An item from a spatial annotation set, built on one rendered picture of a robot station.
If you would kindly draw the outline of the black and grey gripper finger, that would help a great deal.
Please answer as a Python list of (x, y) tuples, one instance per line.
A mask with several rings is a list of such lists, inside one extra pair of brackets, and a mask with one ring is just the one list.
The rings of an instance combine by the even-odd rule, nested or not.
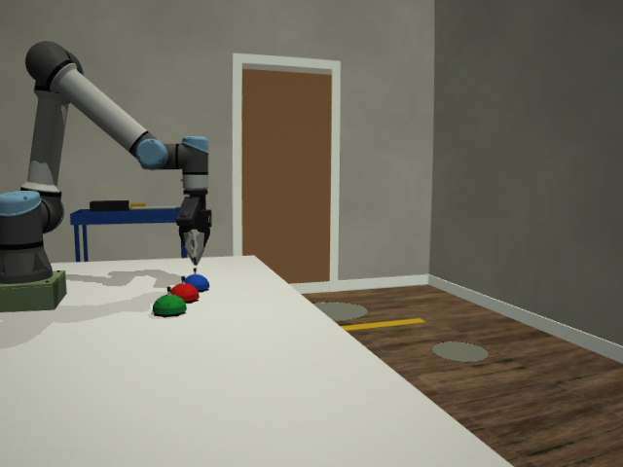
[(196, 241), (198, 243), (198, 247), (196, 249), (197, 256), (195, 258), (196, 266), (201, 260), (202, 253), (204, 251), (209, 235), (210, 235), (209, 222), (205, 222), (205, 226), (201, 229), (200, 233), (196, 236)]
[(188, 232), (187, 229), (183, 228), (183, 226), (179, 226), (179, 236), (181, 238), (181, 241), (192, 261), (192, 263), (194, 264), (194, 266), (196, 265), (195, 262), (195, 255), (194, 255), (194, 249), (195, 249), (195, 241), (194, 241), (194, 236), (192, 231)]

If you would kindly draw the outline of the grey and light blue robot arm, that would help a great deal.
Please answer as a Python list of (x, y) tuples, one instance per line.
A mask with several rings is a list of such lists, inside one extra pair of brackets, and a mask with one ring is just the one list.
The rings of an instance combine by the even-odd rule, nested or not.
[(20, 191), (0, 195), (1, 284), (53, 276), (43, 234), (57, 228), (64, 216), (57, 181), (69, 103), (137, 158), (143, 169), (182, 169), (183, 189), (208, 189), (205, 137), (186, 136), (179, 144), (164, 145), (86, 79), (78, 58), (57, 43), (33, 45), (25, 65), (36, 80), (38, 105), (27, 181)]

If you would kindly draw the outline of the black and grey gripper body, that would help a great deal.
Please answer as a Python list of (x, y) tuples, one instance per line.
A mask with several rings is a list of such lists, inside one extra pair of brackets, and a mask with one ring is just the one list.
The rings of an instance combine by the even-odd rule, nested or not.
[[(198, 191), (183, 190), (183, 195), (190, 195), (190, 194), (196, 194), (190, 197), (200, 197), (201, 205), (198, 210), (193, 226), (183, 226), (183, 228), (187, 229), (188, 232), (190, 232), (191, 230), (198, 230), (198, 232), (200, 232), (201, 229), (205, 226), (205, 222), (208, 222), (208, 218), (209, 218), (209, 227), (211, 227), (211, 210), (206, 210), (206, 203), (205, 203), (205, 195), (207, 195), (207, 190), (198, 190)], [(202, 211), (207, 211), (207, 212), (202, 212)]]

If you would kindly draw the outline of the blue bell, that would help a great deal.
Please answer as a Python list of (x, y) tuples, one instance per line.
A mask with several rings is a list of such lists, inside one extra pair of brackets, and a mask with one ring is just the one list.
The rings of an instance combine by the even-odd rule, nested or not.
[(189, 275), (185, 278), (184, 282), (195, 286), (199, 293), (203, 293), (204, 291), (208, 291), (209, 282), (207, 279), (199, 274), (196, 274), (197, 268), (194, 268), (194, 274)]

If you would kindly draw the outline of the red dome bell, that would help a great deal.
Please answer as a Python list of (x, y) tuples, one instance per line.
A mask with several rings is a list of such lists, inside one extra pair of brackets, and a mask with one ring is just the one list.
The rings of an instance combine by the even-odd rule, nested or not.
[(178, 284), (171, 288), (170, 294), (182, 298), (185, 304), (197, 302), (197, 299), (200, 297), (198, 290), (194, 286), (184, 283), (185, 276), (181, 276), (181, 280), (181, 284)]

